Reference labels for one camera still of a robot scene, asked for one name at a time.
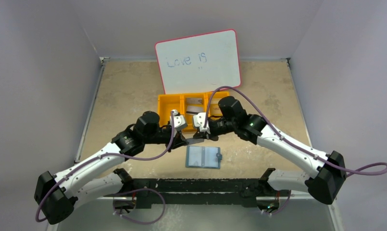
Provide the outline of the white VIP card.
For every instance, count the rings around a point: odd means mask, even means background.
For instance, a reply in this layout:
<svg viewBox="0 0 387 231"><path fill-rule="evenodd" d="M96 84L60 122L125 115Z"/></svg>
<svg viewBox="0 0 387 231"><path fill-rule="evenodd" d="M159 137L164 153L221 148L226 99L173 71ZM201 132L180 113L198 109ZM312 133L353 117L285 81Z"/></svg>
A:
<svg viewBox="0 0 387 231"><path fill-rule="evenodd" d="M201 106L194 106L194 105L188 105L186 107L186 114L187 115L197 115L199 113L204 112L203 107Z"/></svg>

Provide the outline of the blue leather card holder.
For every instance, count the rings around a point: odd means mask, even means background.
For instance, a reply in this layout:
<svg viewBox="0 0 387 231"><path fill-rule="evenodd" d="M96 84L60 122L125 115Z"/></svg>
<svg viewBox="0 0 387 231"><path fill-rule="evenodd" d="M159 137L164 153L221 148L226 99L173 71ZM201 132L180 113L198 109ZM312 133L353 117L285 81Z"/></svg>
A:
<svg viewBox="0 0 387 231"><path fill-rule="evenodd" d="M220 147L188 146L186 152L186 168L220 169L223 155Z"/></svg>

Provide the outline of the grey credit card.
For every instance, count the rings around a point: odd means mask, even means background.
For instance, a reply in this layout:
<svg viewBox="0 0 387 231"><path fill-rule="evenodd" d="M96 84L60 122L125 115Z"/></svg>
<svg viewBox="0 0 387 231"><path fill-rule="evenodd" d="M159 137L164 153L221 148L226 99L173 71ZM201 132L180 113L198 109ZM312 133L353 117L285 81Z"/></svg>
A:
<svg viewBox="0 0 387 231"><path fill-rule="evenodd" d="M186 104L188 105L203 105L202 98L186 98Z"/></svg>

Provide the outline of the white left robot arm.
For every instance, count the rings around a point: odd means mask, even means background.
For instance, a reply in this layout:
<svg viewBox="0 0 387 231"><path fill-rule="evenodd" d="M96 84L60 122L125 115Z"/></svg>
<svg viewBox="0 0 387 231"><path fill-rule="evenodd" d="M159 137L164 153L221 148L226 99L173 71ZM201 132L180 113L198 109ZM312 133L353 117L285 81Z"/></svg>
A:
<svg viewBox="0 0 387 231"><path fill-rule="evenodd" d="M169 123L162 127L159 119L156 112L146 111L87 159L58 173L45 171L39 175L34 194L38 204L35 221L57 224L90 200L119 193L128 182L126 172L118 169L99 177L112 167L127 160L156 160L172 149L188 145L182 135L187 126L182 114L171 110Z"/></svg>

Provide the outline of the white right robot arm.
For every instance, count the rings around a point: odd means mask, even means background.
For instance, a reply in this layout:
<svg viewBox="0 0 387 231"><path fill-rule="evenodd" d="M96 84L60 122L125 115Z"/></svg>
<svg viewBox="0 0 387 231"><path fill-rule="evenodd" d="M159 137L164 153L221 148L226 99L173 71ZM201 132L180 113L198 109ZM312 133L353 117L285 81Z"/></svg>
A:
<svg viewBox="0 0 387 231"><path fill-rule="evenodd" d="M235 133L239 138L267 148L301 168L301 172L271 170L267 184L274 190L308 192L317 201L330 205L335 200L347 176L342 154L319 151L303 144L269 125L260 115L248 114L241 103L232 96L218 103L222 116L218 119L196 116L195 125L204 137L217 140L222 134Z"/></svg>

